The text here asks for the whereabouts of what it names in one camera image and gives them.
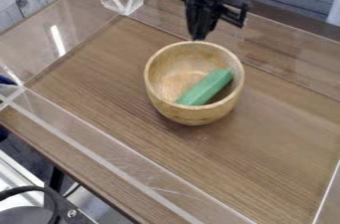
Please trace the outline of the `brown wooden bowl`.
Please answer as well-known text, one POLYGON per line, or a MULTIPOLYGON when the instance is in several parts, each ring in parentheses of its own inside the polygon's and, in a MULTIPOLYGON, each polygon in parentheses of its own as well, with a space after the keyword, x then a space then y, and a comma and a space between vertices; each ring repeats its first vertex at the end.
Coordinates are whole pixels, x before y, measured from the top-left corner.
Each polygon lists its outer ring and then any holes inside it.
POLYGON ((244 87, 244 67, 224 47, 204 41, 184 41, 156 51, 148 59, 144 82, 156 110, 185 125, 221 119, 236 106, 244 87), (176 100, 212 71, 229 70, 232 80, 204 105, 180 105, 176 100))

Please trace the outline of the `green rectangular block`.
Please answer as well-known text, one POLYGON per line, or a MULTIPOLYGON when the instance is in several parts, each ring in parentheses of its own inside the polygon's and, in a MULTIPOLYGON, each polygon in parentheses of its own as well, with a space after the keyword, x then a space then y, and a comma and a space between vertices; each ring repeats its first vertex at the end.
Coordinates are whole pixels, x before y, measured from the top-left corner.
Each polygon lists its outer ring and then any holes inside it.
POLYGON ((175 101, 184 106, 203 106, 233 79, 231 69, 213 70, 175 101))

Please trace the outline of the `black table leg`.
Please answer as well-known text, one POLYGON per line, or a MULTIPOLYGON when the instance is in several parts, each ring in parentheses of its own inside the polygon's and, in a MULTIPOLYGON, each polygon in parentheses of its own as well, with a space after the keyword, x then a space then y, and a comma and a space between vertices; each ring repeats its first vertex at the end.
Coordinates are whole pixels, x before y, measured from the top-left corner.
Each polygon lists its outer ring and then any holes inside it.
POLYGON ((61 191, 64 177, 65 177, 64 172, 57 167, 55 167, 52 170, 49 187, 57 192, 61 191))

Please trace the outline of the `clear acrylic tray wall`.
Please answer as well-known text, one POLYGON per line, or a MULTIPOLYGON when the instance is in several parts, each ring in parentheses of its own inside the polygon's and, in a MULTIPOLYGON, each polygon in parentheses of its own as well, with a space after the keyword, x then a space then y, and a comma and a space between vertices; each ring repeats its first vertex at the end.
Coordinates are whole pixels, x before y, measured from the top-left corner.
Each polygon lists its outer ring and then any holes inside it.
POLYGON ((177 0, 59 0, 0 34, 0 125, 151 224, 340 224, 340 39, 261 16, 207 42, 244 67, 204 125, 153 107, 145 64, 189 41, 177 0))

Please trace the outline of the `black metal bracket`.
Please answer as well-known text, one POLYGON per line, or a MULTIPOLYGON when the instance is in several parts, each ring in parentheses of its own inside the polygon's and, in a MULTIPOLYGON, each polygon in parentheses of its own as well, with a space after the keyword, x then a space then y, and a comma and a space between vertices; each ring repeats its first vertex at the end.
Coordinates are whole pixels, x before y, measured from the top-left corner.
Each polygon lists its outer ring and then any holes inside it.
POLYGON ((44 187, 44 209, 48 224, 99 224, 53 189, 44 187))

